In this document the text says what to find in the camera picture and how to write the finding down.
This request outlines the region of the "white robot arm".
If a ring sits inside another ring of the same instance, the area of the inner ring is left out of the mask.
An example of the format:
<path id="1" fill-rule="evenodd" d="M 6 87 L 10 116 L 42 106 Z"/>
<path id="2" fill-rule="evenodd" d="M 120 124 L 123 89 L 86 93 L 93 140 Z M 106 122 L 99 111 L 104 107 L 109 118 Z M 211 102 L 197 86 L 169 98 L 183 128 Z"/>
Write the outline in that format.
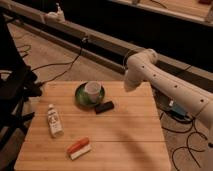
<path id="1" fill-rule="evenodd" d="M 133 91 L 143 81 L 148 81 L 210 129 L 213 126 L 213 94 L 159 69 L 155 66 L 157 60 L 158 54 L 153 49 L 130 56 L 126 62 L 125 90 Z"/>

